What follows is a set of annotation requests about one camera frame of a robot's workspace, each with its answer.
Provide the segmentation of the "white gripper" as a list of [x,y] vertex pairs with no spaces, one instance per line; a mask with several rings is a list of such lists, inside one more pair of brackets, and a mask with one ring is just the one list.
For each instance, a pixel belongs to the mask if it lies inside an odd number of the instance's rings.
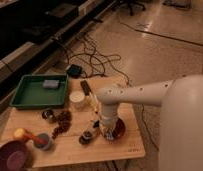
[[114,140],[113,132],[116,128],[117,117],[99,116],[99,129],[101,134],[110,141]]

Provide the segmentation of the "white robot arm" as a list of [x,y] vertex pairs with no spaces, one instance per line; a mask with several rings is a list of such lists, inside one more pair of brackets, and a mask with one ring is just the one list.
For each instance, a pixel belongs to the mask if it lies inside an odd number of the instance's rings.
[[116,127],[121,103],[159,106],[159,171],[203,171],[203,75],[129,88],[114,84],[97,97],[104,134]]

